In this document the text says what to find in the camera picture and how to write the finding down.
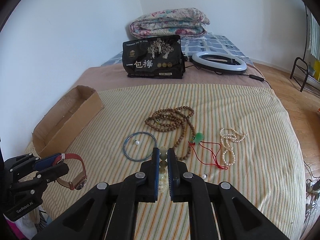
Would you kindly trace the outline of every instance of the watch buckle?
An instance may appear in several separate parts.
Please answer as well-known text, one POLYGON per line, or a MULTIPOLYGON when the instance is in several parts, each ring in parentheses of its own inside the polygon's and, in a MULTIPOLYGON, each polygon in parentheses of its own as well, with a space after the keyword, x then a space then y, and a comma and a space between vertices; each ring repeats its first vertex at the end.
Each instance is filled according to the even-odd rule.
POLYGON ((66 155, 64 153, 61 153, 61 160, 58 161, 57 164, 61 161, 64 162, 65 158, 66 158, 66 155))

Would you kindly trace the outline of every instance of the wooden floor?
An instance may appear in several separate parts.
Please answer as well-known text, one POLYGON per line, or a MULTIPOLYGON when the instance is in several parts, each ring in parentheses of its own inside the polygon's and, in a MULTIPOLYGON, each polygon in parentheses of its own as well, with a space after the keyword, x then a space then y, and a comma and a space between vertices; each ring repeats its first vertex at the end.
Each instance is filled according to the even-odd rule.
MULTIPOLYGON (((320 97, 304 90, 300 92, 299 85, 292 79, 290 74, 283 71, 254 63, 263 73, 266 80, 270 83, 277 97, 288 111, 293 129, 300 142, 304 161, 311 167, 315 177, 320 176, 320 116, 317 110, 320 108, 320 97)), ((308 167, 305 165, 306 179, 317 179, 311 177, 308 167)), ((320 207, 314 209, 304 238, 312 225, 320 215, 320 207)))

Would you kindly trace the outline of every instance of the bead necklace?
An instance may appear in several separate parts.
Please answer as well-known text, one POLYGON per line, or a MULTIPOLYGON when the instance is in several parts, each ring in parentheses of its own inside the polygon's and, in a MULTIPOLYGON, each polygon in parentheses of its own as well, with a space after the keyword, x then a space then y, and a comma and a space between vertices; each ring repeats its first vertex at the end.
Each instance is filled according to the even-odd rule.
MULTIPOLYGON (((150 126, 152 129, 159 131, 159 132, 169 132, 176 130, 180 126, 182 127, 181 135, 179 139, 176 141, 172 149, 176 149, 179 144, 181 143, 182 139, 186 135, 186 126, 185 122, 190 126, 191 132, 192 132, 192 138, 196 136, 196 131, 193 125, 190 122, 190 117, 194 115, 195 111, 188 106, 180 106, 175 109, 167 108, 167 109, 160 109, 158 111, 155 111, 151 117, 148 117, 144 122, 146 125, 150 126), (184 115, 179 110, 187 110, 189 111, 188 115, 184 115), (167 122, 160 122, 160 120, 169 120, 172 121, 170 123, 167 122)), ((191 146, 188 145, 188 152, 185 156, 178 158, 176 155, 177 160, 186 160, 191 154, 191 146)))
POLYGON ((239 142, 242 142, 246 136, 248 136, 248 134, 240 134, 234 128, 227 128, 227 129, 221 128, 220 129, 220 142, 221 142, 222 147, 225 148, 225 150, 222 153, 222 159, 223 159, 225 165, 231 166, 231 165, 235 164, 235 162, 236 162, 236 157, 233 152, 233 147, 230 146, 228 140, 231 140, 234 143, 239 143, 239 142), (232 130, 235 134, 232 134, 232 133, 222 134, 223 130, 232 130), (231 163, 226 162, 225 155, 227 152, 231 153, 231 161, 232 161, 231 163))

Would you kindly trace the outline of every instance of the pink blanket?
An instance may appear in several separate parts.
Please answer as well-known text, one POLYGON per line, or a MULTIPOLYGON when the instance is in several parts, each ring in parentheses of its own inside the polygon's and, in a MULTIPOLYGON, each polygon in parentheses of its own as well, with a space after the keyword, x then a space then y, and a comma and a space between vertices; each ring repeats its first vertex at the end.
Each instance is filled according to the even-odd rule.
MULTIPOLYGON (((190 65, 192 65, 190 62, 186 62, 186 67, 190 65)), ((255 66, 248 64, 247 66, 245 74, 263 77, 262 73, 255 66)), ((74 86, 85 85, 97 91, 103 91, 153 84, 226 84, 270 88, 266 82, 251 79, 248 76, 217 75, 209 70, 198 70, 194 66, 186 69, 182 79, 129 78, 122 64, 88 68, 76 81, 74 86)))

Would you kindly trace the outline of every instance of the cardboard box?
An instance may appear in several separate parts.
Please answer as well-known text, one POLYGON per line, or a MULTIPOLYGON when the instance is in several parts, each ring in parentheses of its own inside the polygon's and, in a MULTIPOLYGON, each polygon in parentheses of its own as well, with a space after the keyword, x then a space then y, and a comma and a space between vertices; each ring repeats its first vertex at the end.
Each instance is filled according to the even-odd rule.
POLYGON ((40 157, 64 153, 82 129, 103 108, 96 90, 76 86, 44 116, 32 133, 40 157))

